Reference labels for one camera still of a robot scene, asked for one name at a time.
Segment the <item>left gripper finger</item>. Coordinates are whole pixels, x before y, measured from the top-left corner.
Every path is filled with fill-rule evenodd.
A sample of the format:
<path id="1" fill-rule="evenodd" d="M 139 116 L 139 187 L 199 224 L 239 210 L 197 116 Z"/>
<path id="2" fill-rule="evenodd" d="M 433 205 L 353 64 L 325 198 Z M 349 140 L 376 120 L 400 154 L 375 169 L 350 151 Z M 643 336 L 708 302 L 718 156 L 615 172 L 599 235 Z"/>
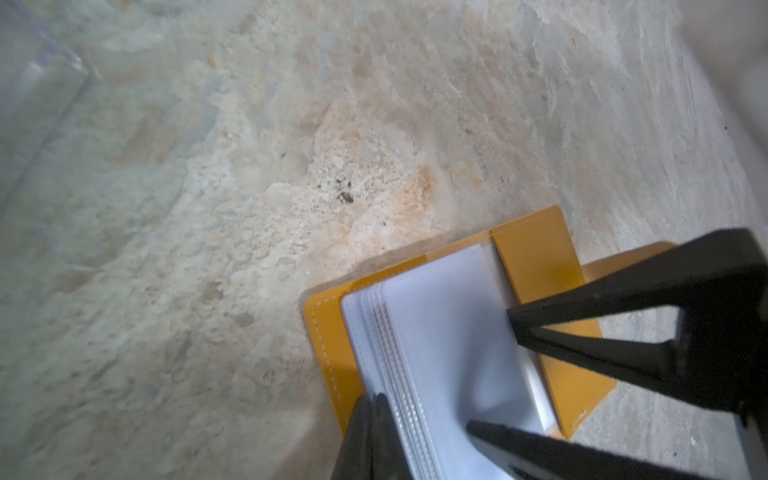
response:
<path id="1" fill-rule="evenodd" d="M 356 400 L 331 479 L 413 479 L 385 394 Z"/>

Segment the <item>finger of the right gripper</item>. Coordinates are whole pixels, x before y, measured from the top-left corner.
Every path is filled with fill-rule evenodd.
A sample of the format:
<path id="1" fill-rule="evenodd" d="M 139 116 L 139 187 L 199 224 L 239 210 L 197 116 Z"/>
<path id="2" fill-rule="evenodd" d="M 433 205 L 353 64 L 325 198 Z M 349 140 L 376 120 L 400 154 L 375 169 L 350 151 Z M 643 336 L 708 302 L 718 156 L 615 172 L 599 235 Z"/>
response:
<path id="1" fill-rule="evenodd" d="M 475 447 L 515 479 L 697 479 L 647 461 L 612 454 L 516 428 L 471 420 Z"/>
<path id="2" fill-rule="evenodd" d="M 574 290 L 513 307 L 534 352 L 703 409 L 767 403 L 767 256 L 717 230 Z"/>

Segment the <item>yellow leather card holder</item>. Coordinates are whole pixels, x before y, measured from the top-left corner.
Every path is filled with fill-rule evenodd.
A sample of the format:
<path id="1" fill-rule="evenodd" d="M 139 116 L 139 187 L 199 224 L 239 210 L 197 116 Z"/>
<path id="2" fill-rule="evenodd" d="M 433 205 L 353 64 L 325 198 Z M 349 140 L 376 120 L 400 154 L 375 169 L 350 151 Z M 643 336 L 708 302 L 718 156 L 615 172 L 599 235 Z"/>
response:
<path id="1" fill-rule="evenodd" d="M 312 295 L 304 317 L 342 430 L 384 394 L 417 479 L 502 479 L 471 420 L 571 439 L 616 381 L 521 347 L 510 308 L 581 287 L 667 249 L 581 264 L 549 207 Z"/>

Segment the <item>clear plastic card box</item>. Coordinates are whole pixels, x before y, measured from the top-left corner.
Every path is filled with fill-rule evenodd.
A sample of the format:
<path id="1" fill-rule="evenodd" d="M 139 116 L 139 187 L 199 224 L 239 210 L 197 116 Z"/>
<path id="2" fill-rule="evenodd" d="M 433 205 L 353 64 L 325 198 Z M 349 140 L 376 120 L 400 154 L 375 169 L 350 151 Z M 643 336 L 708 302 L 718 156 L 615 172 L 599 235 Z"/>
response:
<path id="1" fill-rule="evenodd" d="M 1 3 L 1 204 L 90 76 L 77 53 L 21 1 Z"/>

